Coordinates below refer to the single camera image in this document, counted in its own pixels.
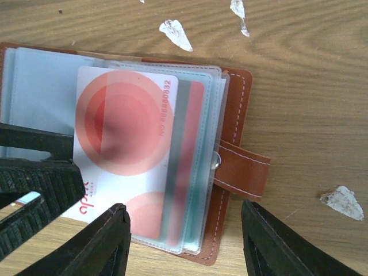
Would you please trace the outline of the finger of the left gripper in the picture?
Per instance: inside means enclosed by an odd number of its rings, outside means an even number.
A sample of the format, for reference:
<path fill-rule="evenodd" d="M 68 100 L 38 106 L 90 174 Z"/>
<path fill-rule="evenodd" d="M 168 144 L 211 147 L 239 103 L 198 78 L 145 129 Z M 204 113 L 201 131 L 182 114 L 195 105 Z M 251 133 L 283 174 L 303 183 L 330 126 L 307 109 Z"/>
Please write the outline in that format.
<path fill-rule="evenodd" d="M 1 220 L 3 258 L 85 195 L 80 169 L 70 162 L 1 159 L 1 207 L 28 194 L 27 203 Z"/>
<path fill-rule="evenodd" d="M 52 160 L 71 160 L 74 137 L 1 123 L 1 146 L 49 152 Z"/>

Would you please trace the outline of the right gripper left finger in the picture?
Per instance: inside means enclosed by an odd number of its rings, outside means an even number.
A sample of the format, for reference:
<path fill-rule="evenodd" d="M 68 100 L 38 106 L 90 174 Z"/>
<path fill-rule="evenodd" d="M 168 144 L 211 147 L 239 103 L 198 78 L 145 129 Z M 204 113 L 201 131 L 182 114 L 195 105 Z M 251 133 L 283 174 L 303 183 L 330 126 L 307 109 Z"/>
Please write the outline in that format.
<path fill-rule="evenodd" d="M 131 221 L 124 204 L 114 204 L 68 242 L 18 275 L 125 275 Z"/>

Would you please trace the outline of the brown leather card holder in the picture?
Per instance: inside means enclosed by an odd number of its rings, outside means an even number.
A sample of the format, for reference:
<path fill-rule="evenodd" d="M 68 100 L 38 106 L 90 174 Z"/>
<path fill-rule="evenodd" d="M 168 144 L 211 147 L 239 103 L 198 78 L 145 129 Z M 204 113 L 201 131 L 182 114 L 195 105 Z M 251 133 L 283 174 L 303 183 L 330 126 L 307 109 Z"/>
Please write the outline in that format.
<path fill-rule="evenodd" d="M 219 149 L 222 164 L 214 175 L 200 252 L 186 250 L 179 254 L 183 259 L 206 266 L 213 265 L 219 254 L 230 195 L 238 194 L 252 200 L 261 199 L 270 166 L 270 158 L 241 148 L 252 85 L 251 73 L 229 67 L 216 66 L 214 69 L 229 77 Z"/>

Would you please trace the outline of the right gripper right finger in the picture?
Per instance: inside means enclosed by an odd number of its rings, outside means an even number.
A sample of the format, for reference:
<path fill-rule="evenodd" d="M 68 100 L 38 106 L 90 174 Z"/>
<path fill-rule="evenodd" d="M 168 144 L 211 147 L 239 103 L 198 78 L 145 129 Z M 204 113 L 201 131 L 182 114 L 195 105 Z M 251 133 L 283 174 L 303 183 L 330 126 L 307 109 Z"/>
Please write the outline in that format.
<path fill-rule="evenodd" d="M 241 217 L 248 275 L 359 275 L 256 202 L 245 200 Z"/>

